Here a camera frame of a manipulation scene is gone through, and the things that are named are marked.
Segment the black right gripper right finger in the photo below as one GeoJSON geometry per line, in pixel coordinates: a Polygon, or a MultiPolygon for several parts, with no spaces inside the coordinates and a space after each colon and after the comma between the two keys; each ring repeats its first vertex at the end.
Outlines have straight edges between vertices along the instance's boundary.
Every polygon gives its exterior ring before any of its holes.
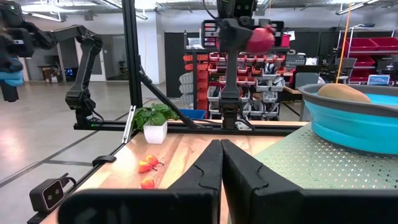
{"type": "Polygon", "coordinates": [[[303,189],[231,141],[222,147],[233,224],[398,224],[398,190],[303,189]]]}

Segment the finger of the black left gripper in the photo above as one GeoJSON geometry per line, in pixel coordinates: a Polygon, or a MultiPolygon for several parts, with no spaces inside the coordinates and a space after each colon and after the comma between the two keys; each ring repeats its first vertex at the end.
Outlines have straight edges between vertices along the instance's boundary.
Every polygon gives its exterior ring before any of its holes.
{"type": "Polygon", "coordinates": [[[252,30],[240,26],[238,22],[221,23],[221,51],[240,51],[246,50],[247,41],[252,36],[252,30]]]}

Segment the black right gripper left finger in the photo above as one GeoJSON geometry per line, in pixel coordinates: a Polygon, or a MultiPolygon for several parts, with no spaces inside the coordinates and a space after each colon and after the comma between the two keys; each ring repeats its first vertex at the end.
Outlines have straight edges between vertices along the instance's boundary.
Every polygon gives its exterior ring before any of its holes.
{"type": "Polygon", "coordinates": [[[64,201],[59,224],[219,224],[223,148],[213,140],[167,189],[86,189],[64,201]]]}

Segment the dark red pomegranate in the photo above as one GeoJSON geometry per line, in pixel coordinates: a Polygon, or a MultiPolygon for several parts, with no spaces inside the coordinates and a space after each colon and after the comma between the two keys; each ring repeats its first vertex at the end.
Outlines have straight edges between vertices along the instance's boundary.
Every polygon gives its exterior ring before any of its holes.
{"type": "Polygon", "coordinates": [[[274,29],[271,26],[255,28],[246,42],[246,52],[253,55],[264,54],[274,45],[274,29]]]}

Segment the brown green kiwi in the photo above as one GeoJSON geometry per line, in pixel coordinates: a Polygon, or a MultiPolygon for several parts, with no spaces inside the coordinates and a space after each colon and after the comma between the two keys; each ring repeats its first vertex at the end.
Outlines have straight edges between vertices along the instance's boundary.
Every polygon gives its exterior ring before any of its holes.
{"type": "Polygon", "coordinates": [[[317,95],[327,98],[333,98],[345,101],[355,101],[361,103],[370,103],[371,99],[364,93],[340,83],[331,83],[323,85],[317,92],[317,95]]]}

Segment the blue grey collapsible colander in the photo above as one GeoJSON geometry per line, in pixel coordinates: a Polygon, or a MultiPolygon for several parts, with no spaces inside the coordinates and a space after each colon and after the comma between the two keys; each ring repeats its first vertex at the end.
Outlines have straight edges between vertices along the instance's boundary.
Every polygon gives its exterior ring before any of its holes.
{"type": "Polygon", "coordinates": [[[317,95],[323,85],[298,89],[317,136],[365,154],[398,156],[398,87],[348,85],[371,99],[361,103],[317,95]]]}

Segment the blue plastic bin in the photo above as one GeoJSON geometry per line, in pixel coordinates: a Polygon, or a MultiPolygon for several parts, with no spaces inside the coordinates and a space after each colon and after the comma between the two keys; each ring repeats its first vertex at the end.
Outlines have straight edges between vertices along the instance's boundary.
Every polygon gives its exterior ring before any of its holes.
{"type": "Polygon", "coordinates": [[[205,119],[205,110],[180,109],[182,114],[190,119],[205,119]]]}

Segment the green plant in white pot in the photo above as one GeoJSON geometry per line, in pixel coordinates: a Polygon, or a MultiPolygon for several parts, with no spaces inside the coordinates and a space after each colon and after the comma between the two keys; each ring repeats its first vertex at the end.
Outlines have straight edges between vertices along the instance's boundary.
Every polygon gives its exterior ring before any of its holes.
{"type": "Polygon", "coordinates": [[[147,143],[162,144],[167,135],[167,122],[178,119],[177,113],[171,107],[163,103],[153,103],[150,107],[136,110],[132,127],[144,133],[147,143]]]}

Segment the green perforated metal riser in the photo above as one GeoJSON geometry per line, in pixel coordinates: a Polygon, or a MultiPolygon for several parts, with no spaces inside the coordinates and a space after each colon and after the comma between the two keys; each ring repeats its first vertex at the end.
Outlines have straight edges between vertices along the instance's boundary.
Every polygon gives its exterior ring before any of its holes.
{"type": "Polygon", "coordinates": [[[398,157],[347,151],[319,138],[309,124],[254,157],[302,188],[398,190],[398,157]]]}

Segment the black edge clip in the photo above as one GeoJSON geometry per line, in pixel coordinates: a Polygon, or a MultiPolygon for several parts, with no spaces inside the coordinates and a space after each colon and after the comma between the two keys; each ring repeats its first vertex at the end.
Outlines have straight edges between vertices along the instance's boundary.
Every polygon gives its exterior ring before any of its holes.
{"type": "Polygon", "coordinates": [[[91,163],[92,166],[95,167],[95,166],[101,166],[105,163],[113,163],[115,160],[116,160],[115,156],[103,155],[103,156],[98,156],[91,163]]]}

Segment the laptop screen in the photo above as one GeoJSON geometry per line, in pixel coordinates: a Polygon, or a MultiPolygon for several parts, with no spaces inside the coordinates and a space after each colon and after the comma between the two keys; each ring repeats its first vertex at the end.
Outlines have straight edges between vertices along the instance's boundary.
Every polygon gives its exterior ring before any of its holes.
{"type": "Polygon", "coordinates": [[[367,85],[388,86],[389,82],[390,75],[369,75],[367,85]]]}

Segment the brown cardboard box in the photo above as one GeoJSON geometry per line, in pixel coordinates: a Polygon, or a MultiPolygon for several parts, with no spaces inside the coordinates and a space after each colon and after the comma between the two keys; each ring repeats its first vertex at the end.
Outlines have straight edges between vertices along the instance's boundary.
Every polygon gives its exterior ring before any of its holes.
{"type": "Polygon", "coordinates": [[[59,71],[55,67],[42,67],[42,75],[47,83],[58,83],[59,82],[59,71]]]}

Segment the blue soft object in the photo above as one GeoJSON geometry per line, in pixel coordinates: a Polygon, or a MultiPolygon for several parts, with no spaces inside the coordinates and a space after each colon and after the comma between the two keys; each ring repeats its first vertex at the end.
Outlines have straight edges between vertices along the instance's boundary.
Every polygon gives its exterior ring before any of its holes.
{"type": "Polygon", "coordinates": [[[23,65],[17,58],[9,58],[8,62],[0,63],[0,80],[10,86],[21,86],[24,83],[23,65]]]}

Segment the black aluminium table frame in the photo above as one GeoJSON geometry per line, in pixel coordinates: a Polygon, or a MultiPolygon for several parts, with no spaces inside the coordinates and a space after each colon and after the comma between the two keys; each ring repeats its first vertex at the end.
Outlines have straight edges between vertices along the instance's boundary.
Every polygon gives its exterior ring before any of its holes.
{"type": "MultiPolygon", "coordinates": [[[[126,51],[128,67],[132,71],[129,77],[130,99],[134,105],[141,106],[142,88],[145,86],[165,104],[175,108],[175,105],[164,96],[153,83],[149,82],[145,71],[141,68],[141,58],[138,54],[137,22],[135,18],[135,0],[122,0],[124,31],[126,35],[126,51]]],[[[173,139],[170,147],[163,144],[156,146],[156,150],[166,153],[169,160],[177,156],[177,147],[180,141],[184,139],[193,139],[195,137],[208,137],[215,139],[217,137],[232,137],[243,139],[247,142],[259,144],[264,141],[265,145],[270,146],[284,137],[305,126],[301,121],[255,121],[253,131],[239,131],[232,129],[224,130],[220,128],[220,120],[204,119],[198,123],[189,121],[187,118],[178,121],[171,121],[168,125],[169,137],[173,139]]],[[[139,131],[131,130],[127,139],[121,143],[115,150],[105,156],[105,161],[96,159],[93,166],[77,183],[67,190],[66,196],[83,189],[94,189],[104,184],[109,184],[112,188],[122,186],[122,175],[132,173],[138,176],[138,158],[134,155],[138,145],[144,142],[144,135],[139,131]]]]}

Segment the silver aluminium bracket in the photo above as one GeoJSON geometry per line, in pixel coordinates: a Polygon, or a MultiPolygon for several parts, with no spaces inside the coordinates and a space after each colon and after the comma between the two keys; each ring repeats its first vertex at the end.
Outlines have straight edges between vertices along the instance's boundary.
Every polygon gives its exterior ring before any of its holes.
{"type": "Polygon", "coordinates": [[[124,132],[123,132],[123,137],[122,137],[123,144],[127,144],[129,142],[129,139],[130,139],[130,136],[132,133],[132,129],[133,129],[132,121],[134,119],[135,112],[136,112],[136,106],[131,105],[131,107],[129,109],[129,114],[127,116],[127,121],[126,121],[126,125],[124,128],[124,132]]]}

